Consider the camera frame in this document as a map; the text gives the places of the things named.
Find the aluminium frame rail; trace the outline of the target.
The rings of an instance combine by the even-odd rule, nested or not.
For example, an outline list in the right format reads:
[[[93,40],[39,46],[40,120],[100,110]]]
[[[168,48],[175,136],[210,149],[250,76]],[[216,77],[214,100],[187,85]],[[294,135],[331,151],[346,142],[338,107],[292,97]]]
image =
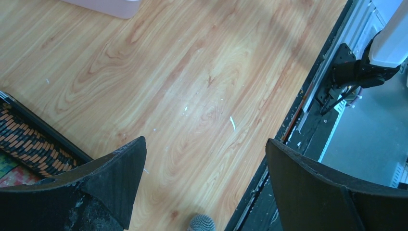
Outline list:
[[[338,88],[335,65],[363,57],[400,5],[351,0],[313,72],[287,144],[304,156],[356,178],[392,188],[408,184],[408,63],[383,85]]]

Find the black poker chip case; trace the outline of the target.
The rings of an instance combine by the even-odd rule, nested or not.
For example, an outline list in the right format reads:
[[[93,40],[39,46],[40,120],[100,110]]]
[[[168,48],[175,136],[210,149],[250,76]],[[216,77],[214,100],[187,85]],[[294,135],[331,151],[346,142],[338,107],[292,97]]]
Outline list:
[[[0,93],[0,186],[32,185],[93,159],[10,94]]]

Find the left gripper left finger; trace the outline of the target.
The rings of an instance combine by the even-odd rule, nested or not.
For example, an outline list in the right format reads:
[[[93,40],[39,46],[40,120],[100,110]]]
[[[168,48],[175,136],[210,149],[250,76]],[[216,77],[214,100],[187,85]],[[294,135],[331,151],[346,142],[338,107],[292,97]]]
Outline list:
[[[1,230],[127,230],[146,155],[141,136],[68,172],[1,188]]]

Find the pink compartment organizer tray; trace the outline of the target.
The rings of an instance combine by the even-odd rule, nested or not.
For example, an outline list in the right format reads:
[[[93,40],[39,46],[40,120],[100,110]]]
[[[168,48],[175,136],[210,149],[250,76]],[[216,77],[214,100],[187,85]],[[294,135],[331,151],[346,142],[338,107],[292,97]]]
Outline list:
[[[132,18],[137,13],[141,4],[141,0],[62,0],[62,1],[121,19]]]

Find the black orange poker chip row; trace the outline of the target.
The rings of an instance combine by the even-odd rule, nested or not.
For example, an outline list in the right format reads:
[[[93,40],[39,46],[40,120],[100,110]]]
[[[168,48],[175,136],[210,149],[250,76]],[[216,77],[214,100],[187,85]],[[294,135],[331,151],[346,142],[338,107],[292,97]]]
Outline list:
[[[45,178],[80,166],[68,151],[13,113],[7,103],[0,105],[0,149]]]

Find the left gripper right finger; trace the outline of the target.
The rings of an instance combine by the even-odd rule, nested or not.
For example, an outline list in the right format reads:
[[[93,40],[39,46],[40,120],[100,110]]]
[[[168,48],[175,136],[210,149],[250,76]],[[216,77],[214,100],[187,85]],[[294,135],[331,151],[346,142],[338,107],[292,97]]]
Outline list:
[[[405,231],[408,192],[352,177],[275,139],[266,158],[285,231]]]

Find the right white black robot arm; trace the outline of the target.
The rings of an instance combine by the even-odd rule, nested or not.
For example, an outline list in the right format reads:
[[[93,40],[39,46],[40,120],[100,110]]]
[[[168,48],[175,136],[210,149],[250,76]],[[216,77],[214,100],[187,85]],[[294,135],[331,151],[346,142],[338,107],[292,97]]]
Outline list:
[[[362,58],[336,64],[332,80],[336,87],[370,88],[392,78],[408,57],[408,2],[402,1],[384,29],[366,46]]]

